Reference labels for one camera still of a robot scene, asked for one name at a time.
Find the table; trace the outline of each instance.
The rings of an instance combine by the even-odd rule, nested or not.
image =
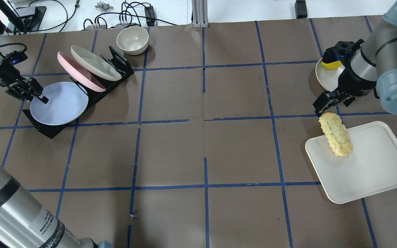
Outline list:
[[[116,247],[397,247],[397,189],[334,204],[304,150],[322,135],[316,62],[380,20],[150,27],[147,52],[127,56],[135,75],[54,139],[21,114],[29,103],[0,88],[0,164],[76,236]],[[47,86],[69,80],[58,51],[108,55],[119,32],[0,44],[25,43],[17,67]],[[383,121],[397,137],[397,116],[371,94],[330,111],[346,127]]]

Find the small gray object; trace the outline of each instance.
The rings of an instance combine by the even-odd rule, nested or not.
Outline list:
[[[108,11],[110,9],[114,9],[112,6],[110,6],[109,3],[104,3],[104,2],[101,2],[101,1],[98,2],[98,4],[95,6],[95,8],[99,8],[99,9],[101,9],[103,11]]]

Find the blue tape grid line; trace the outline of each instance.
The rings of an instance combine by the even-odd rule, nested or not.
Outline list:
[[[260,45],[261,59],[262,59],[262,63],[263,63],[264,80],[266,83],[266,92],[267,92],[267,98],[268,98],[268,103],[269,103],[269,110],[271,112],[271,117],[272,117],[271,118],[272,130],[274,133],[275,150],[277,152],[278,169],[280,171],[280,183],[281,183],[281,187],[282,187],[283,205],[284,205],[284,212],[285,212],[285,217],[286,217],[287,233],[288,233],[290,247],[293,248],[292,231],[290,228],[289,211],[288,211],[288,207],[287,207],[286,188],[285,188],[286,186],[285,186],[284,177],[283,177],[283,168],[282,168],[281,158],[280,158],[280,148],[278,145],[277,130],[275,128],[274,110],[272,109],[272,104],[271,104],[271,93],[269,91],[269,81],[267,78],[267,70],[266,70],[266,63],[265,63],[265,59],[264,59],[263,43],[261,41],[260,29],[258,27],[257,21],[255,21],[255,27],[257,28],[258,42]]]
[[[203,93],[206,93],[206,63],[205,63],[205,28],[202,28],[202,53],[203,53]]]
[[[94,52],[94,46],[96,45],[96,39],[98,37],[98,30],[94,31],[93,45],[91,46],[91,52]]]
[[[14,133],[16,132],[16,126],[18,125],[19,119],[21,118],[22,109],[24,108],[24,104],[26,101],[22,101],[21,107],[19,108],[18,116],[16,118],[16,122],[14,124],[13,131],[11,132],[10,140],[7,145],[6,152],[4,154],[3,162],[1,163],[1,167],[4,168],[5,162],[7,160],[8,152],[10,151],[11,143],[13,142]]]
[[[316,35],[315,26],[313,25],[312,18],[309,19],[310,26],[312,26],[313,35],[315,36],[316,46],[318,47],[318,52],[320,57],[323,57],[323,51],[321,50],[321,46],[319,45],[318,36]]]
[[[65,188],[64,192],[94,192],[94,191],[123,191],[123,190],[164,190],[182,188],[212,188],[212,187],[281,187],[281,182],[274,183],[241,183],[241,184],[207,184],[207,185],[170,185],[170,186],[141,186],[141,187],[84,187]],[[320,182],[285,182],[286,186],[321,185]],[[29,189],[34,192],[60,192],[60,188]]]
[[[142,124],[143,91],[145,90],[145,74],[146,74],[147,58],[148,58],[148,49],[145,50],[145,58],[143,59],[142,86],[140,88],[140,103],[139,103],[139,125]]]
[[[59,213],[60,213],[60,208],[62,204],[62,198],[65,190],[65,184],[67,183],[67,177],[68,177],[68,170],[70,168],[70,162],[71,162],[71,156],[73,154],[73,148],[74,148],[74,141],[76,140],[76,133],[78,131],[78,126],[74,127],[74,132],[73,132],[73,137],[71,138],[71,144],[70,144],[70,151],[68,152],[68,159],[67,159],[67,165],[65,166],[65,172],[63,175],[62,179],[62,185],[60,189],[60,194],[59,194],[59,200],[58,200],[58,207],[56,209],[56,218],[59,218]]]
[[[370,217],[368,215],[367,206],[365,204],[364,198],[361,198],[361,203],[364,209],[365,219],[367,221],[368,231],[370,232],[371,242],[373,243],[373,248],[378,248],[378,244],[376,243],[375,234],[373,233],[373,228],[370,223]]]
[[[132,226],[128,225],[128,233],[127,233],[127,236],[126,236],[126,248],[130,248],[131,247],[131,229],[132,229]]]
[[[318,61],[283,61],[283,62],[266,62],[266,65],[278,65],[278,64],[299,64],[299,63],[317,63]],[[217,64],[217,65],[205,65],[205,66],[181,66],[181,67],[163,67],[163,68],[145,68],[145,71],[164,71],[164,70],[186,70],[186,69],[197,69],[197,68],[225,68],[225,67],[240,67],[240,66],[261,66],[262,63],[240,63],[240,64]],[[133,69],[135,72],[143,72],[143,69]],[[70,74],[66,72],[60,73],[44,73],[44,74],[25,74],[22,77],[46,77],[46,76],[61,76]]]
[[[134,212],[134,194],[136,188],[137,178],[137,163],[139,161],[139,146],[140,146],[140,128],[137,129],[137,141],[136,141],[136,152],[134,154],[134,171],[133,171],[133,182],[131,185],[131,200],[130,200],[130,214]]]
[[[42,54],[42,50],[44,49],[44,44],[45,44],[45,39],[46,38],[47,38],[47,33],[44,34],[44,38],[42,39],[41,48],[39,49],[38,57],[36,58],[36,62],[34,63],[32,74],[29,75],[29,76],[35,75],[36,67],[38,67],[39,59],[41,58],[41,54]]]
[[[364,16],[364,19],[365,19],[365,22],[367,23],[367,27],[370,30],[370,33],[373,33],[373,30],[371,29],[371,26],[370,26],[370,22],[368,21],[368,18],[366,15]]]
[[[205,168],[205,227],[206,227],[206,248],[210,247],[209,242],[209,200],[208,200],[208,159],[204,159]]]
[[[341,116],[368,116],[368,115],[389,115],[387,112],[375,112],[375,113],[341,113]],[[280,118],[305,118],[305,117],[317,117],[315,114],[307,115],[278,115],[274,116],[274,119]],[[238,121],[238,120],[261,120],[261,119],[271,119],[271,116],[245,116],[245,117],[224,117],[224,118],[214,118],[204,121]],[[158,124],[158,123],[178,123],[178,122],[188,122],[189,119],[179,119],[179,120],[159,120],[159,121],[141,121],[140,124]],[[102,125],[134,125],[139,124],[138,121],[129,122],[99,122],[99,123],[78,123],[70,124],[68,127],[87,127],[87,126],[102,126]],[[34,128],[34,126],[10,126],[10,127],[0,127],[1,129],[29,129]]]

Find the white floor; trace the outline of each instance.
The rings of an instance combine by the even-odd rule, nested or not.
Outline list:
[[[12,0],[14,7],[28,6],[33,0]],[[67,8],[68,15],[74,11],[76,0],[60,0]],[[65,26],[63,31],[82,30],[83,21],[87,18],[93,20],[98,14],[104,13],[94,6],[99,0],[80,0],[80,8],[75,16]],[[110,12],[120,12],[123,0],[103,0],[114,7]],[[253,20],[294,19],[296,0],[208,0],[209,22],[244,22]],[[306,0],[309,18],[336,17],[336,16],[371,16],[384,14],[396,0]],[[191,0],[146,0],[151,3],[156,11],[156,17],[175,24],[191,23]],[[47,29],[65,21],[65,11],[57,2],[41,0],[33,5],[46,6],[47,11],[41,29]],[[138,15],[145,16],[142,6],[135,8]],[[0,11],[3,23],[8,23],[7,18]],[[108,27],[116,25],[117,14],[102,16]],[[157,25],[168,25],[157,21]]]

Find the label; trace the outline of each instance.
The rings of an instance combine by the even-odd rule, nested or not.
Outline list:
[[[41,211],[30,223],[29,228],[35,232],[37,235],[47,240],[53,235],[58,225],[58,220],[52,213],[50,213],[44,206],[42,206]]]
[[[68,228],[65,228],[65,232],[74,239],[74,241],[76,241],[79,245],[81,244],[81,242],[79,241],[79,239],[72,233],[70,232],[70,230],[68,230]]]

